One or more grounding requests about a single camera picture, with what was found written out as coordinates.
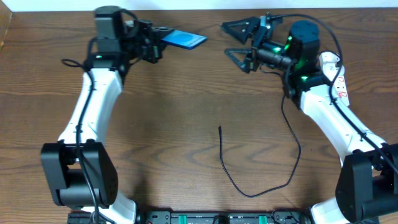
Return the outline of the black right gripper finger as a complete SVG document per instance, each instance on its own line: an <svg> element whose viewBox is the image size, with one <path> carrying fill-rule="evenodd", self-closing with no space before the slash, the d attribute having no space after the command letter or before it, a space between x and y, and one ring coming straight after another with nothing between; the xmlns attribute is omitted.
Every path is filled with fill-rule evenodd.
<svg viewBox="0 0 398 224"><path fill-rule="evenodd" d="M225 49L226 56L244 73L253 71L253 59L251 49Z"/></svg>
<svg viewBox="0 0 398 224"><path fill-rule="evenodd" d="M259 17L248 17L238 21L224 22L221 29L241 44L245 44L257 31L260 21Z"/></svg>

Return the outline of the blue Galaxy smartphone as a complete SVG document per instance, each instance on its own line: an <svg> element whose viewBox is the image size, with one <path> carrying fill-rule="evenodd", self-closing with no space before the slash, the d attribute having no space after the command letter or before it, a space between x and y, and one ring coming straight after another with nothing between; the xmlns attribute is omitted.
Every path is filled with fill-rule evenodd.
<svg viewBox="0 0 398 224"><path fill-rule="evenodd" d="M162 41L168 45L173 45L183 49L192 50L207 41L207 37L198 34L192 34L181 30L174 30L166 35Z"/></svg>

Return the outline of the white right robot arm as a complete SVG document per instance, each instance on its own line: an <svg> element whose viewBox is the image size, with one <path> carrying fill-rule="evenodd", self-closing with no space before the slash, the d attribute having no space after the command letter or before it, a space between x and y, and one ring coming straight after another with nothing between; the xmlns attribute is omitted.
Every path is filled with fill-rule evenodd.
<svg viewBox="0 0 398 224"><path fill-rule="evenodd" d="M245 73L266 66L284 98L309 116L337 151L341 171L333 198L312 205L294 223L377 223L397 211L397 146L388 144L350 110L343 53L320 50L320 20L297 14L284 43L274 42L283 15L224 22L221 28L249 48L225 54Z"/></svg>

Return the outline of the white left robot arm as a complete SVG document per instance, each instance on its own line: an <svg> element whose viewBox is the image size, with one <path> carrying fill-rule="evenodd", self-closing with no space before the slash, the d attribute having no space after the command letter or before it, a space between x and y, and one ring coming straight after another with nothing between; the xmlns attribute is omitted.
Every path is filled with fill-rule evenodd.
<svg viewBox="0 0 398 224"><path fill-rule="evenodd" d="M73 114L58 140L45 143L40 160L54 204L81 210L89 223L135 223L137 205L119 191L118 173L105 149L106 132L124 79L135 63L156 63L166 47L168 27L105 17L83 63L83 84Z"/></svg>

